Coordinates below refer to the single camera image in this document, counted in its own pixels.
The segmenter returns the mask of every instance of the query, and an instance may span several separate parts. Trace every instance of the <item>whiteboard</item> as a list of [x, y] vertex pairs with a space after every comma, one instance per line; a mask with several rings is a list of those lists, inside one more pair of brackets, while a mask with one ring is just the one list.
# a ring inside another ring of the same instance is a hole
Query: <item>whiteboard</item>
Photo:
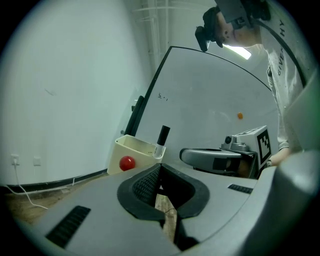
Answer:
[[135, 134], [155, 144], [162, 125], [171, 128], [162, 162], [183, 164], [182, 148], [219, 148], [226, 136], [265, 125], [278, 151], [277, 106], [264, 83], [209, 53], [171, 47], [165, 58]]

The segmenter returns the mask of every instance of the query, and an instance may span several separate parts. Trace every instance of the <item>white wall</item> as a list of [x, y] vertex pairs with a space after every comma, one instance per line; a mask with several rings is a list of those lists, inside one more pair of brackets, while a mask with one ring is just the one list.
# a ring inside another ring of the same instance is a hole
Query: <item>white wall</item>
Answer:
[[[152, 78], [139, 1], [46, 1], [1, 57], [0, 183], [52, 182], [108, 167], [112, 142]], [[42, 165], [33, 166], [33, 157]]]

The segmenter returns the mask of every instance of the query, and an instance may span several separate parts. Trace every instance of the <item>person's hand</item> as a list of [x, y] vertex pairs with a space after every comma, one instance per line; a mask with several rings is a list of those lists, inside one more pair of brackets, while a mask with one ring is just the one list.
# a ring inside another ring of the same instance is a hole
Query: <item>person's hand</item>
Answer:
[[239, 168], [237, 170], [238, 177], [240, 178], [248, 178], [249, 177], [249, 171], [251, 166], [250, 159], [243, 158], [240, 160]]

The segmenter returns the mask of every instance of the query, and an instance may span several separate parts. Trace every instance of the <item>baseboard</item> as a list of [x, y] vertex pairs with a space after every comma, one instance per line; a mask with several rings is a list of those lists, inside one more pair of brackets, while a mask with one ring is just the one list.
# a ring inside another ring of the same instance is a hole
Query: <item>baseboard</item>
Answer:
[[[25, 189], [26, 192], [33, 192], [33, 191], [40, 191], [40, 190], [49, 190], [58, 187], [63, 187], [66, 185], [70, 185], [73, 182], [80, 182], [94, 176], [98, 176], [107, 172], [107, 169], [100, 170], [97, 172], [93, 172], [84, 176], [74, 177], [74, 178], [67, 178], [58, 181], [52, 182], [44, 182], [44, 183], [34, 183], [34, 184], [22, 184], [21, 186]], [[24, 191], [18, 185], [8, 185], [10, 189], [12, 189], [16, 193], [23, 193]], [[10, 194], [12, 193], [7, 187], [0, 186], [0, 194]]]

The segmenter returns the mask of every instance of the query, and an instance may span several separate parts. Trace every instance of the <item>white container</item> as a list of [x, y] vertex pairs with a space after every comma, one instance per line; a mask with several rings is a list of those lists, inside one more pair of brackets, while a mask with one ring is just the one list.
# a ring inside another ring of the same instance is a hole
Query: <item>white container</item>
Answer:
[[107, 173], [117, 174], [123, 172], [119, 167], [120, 159], [129, 156], [135, 161], [135, 168], [145, 167], [161, 163], [164, 156], [166, 147], [163, 147], [161, 156], [154, 158], [153, 153], [155, 152], [156, 145], [137, 139], [131, 135], [124, 135], [115, 140], [110, 163], [107, 169]]

